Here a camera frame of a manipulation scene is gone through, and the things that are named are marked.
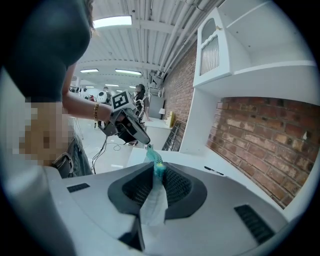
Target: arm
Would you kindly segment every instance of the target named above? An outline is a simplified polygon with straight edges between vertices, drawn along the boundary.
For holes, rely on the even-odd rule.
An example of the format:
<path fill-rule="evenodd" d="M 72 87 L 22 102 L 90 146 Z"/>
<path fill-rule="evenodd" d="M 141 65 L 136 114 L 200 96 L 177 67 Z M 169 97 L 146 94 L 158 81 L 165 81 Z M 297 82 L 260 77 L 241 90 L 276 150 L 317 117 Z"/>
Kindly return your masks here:
<path fill-rule="evenodd" d="M 68 114 L 84 119 L 94 119 L 95 102 L 73 95 L 69 91 L 70 83 L 75 71 L 76 63 L 71 65 L 65 75 L 62 89 L 62 104 Z M 97 119 L 99 121 L 109 122 L 112 108 L 109 105 L 99 104 Z"/>

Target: black slot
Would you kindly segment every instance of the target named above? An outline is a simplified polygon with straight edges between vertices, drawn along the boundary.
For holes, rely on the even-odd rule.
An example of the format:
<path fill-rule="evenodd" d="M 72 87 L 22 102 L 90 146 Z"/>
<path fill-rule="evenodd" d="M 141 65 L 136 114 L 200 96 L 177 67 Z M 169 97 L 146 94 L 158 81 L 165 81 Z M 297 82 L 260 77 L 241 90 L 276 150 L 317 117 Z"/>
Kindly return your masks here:
<path fill-rule="evenodd" d="M 259 245 L 263 244 L 275 234 L 267 223 L 249 205 L 241 205 L 235 207 L 234 210 Z"/>
<path fill-rule="evenodd" d="M 79 190 L 83 190 L 86 188 L 89 188 L 90 186 L 87 183 L 81 183 L 78 185 L 74 185 L 74 186 L 68 186 L 67 189 L 69 190 L 70 193 L 79 191 Z"/>

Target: gray plastic surface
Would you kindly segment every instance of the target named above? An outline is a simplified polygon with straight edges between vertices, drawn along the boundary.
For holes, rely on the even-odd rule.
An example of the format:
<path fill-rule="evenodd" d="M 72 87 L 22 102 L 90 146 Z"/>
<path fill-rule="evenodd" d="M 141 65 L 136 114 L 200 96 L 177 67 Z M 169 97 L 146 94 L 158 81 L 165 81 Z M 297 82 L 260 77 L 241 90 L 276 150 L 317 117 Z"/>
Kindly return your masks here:
<path fill-rule="evenodd" d="M 118 241 L 121 235 L 131 231 L 135 217 L 116 210 L 108 198 L 108 187 L 144 165 L 147 163 L 68 179 L 61 179 L 58 170 L 52 167 L 26 167 L 25 172 L 12 172 L 12 178 L 6 179 L 6 191 L 27 226 L 38 237 L 42 235 L 42 243 L 53 251 L 67 248 L 69 255 L 81 256 L 141 255 Z M 250 255 L 258 244 L 234 210 L 244 204 L 250 205 L 276 233 L 287 224 L 280 212 L 236 181 L 171 165 L 200 179 L 207 188 L 207 198 L 190 217 L 167 220 L 157 227 L 156 237 L 148 242 L 145 254 L 231 256 L 249 252 Z M 15 168 L 21 170 L 22 165 L 15 162 Z M 68 191 L 67 187 L 81 183 L 90 187 Z M 44 233 L 50 230 L 49 226 L 55 230 Z"/>
<path fill-rule="evenodd" d="M 258 246 L 234 207 L 248 204 L 277 233 L 286 219 L 271 205 L 234 180 L 172 164 L 200 179 L 207 188 L 204 204 L 192 216 L 167 220 L 158 230 L 152 255 L 223 255 L 244 253 Z"/>

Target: floor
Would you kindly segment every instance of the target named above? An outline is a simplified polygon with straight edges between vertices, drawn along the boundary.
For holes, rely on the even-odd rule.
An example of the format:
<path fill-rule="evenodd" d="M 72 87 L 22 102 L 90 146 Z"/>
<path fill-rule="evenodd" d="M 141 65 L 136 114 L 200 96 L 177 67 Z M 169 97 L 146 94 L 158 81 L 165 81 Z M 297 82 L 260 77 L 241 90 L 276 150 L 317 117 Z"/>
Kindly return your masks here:
<path fill-rule="evenodd" d="M 94 128 L 95 122 L 92 120 L 78 118 L 78 123 L 83 134 L 83 148 L 90 165 L 92 165 L 92 159 L 102 148 L 106 136 L 98 126 Z M 82 139 L 78 126 L 75 127 L 75 131 Z M 97 159 L 94 165 L 97 174 L 125 168 L 132 149 L 143 148 L 140 142 L 137 146 L 123 145 L 125 142 L 118 136 L 110 136 L 106 142 L 105 152 Z"/>

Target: ceiling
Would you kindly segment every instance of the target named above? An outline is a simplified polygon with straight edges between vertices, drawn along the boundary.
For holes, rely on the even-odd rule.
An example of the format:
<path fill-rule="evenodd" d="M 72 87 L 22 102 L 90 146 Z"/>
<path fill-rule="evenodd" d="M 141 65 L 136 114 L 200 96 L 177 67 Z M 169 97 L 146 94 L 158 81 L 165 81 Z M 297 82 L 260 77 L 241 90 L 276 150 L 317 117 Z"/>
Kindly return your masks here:
<path fill-rule="evenodd" d="M 205 9 L 199 12 L 196 19 L 193 19 L 193 23 L 187 25 L 201 1 L 203 0 L 195 0 L 193 5 L 184 6 L 185 0 L 95 0 L 93 2 L 94 20 L 131 15 L 132 25 L 97 28 L 86 52 L 77 63 L 74 76 L 82 79 L 82 86 L 94 84 L 96 88 L 112 84 L 119 85 L 115 87 L 117 90 L 134 90 L 129 86 L 144 84 L 148 88 L 150 81 L 156 82 L 151 84 L 151 87 L 159 88 L 165 74 L 170 73 L 197 40 L 196 29 L 201 21 L 217 2 L 221 2 L 210 0 Z M 156 72 L 168 67 L 169 62 L 166 61 L 179 36 L 183 35 L 182 39 L 185 40 L 191 32 L 193 35 L 190 36 L 171 68 L 166 73 L 158 72 L 157 78 Z M 177 54 L 179 46 L 175 47 L 173 56 Z M 85 69 L 98 69 L 99 72 L 80 72 Z M 142 75 L 120 74 L 115 69 L 139 71 Z"/>

